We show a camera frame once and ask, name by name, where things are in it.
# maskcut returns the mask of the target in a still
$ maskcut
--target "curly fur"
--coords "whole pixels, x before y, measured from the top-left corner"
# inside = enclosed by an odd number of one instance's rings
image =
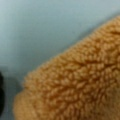
[[[25,79],[16,120],[119,120],[120,17]]]

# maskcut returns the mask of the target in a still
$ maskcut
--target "dark object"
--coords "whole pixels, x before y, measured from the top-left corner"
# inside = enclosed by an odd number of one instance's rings
[[[0,72],[0,116],[3,112],[3,109],[4,109],[4,104],[5,104],[5,93],[4,93],[4,90],[3,90],[3,76],[2,76],[2,73]]]
[[[5,93],[4,93],[3,89],[0,88],[0,116],[3,112],[4,104],[5,104]]]
[[[0,88],[3,86],[3,76],[0,72]]]

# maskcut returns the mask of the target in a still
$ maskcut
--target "fleece texture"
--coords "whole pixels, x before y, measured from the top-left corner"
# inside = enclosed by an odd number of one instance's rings
[[[30,72],[15,120],[120,120],[120,17]]]

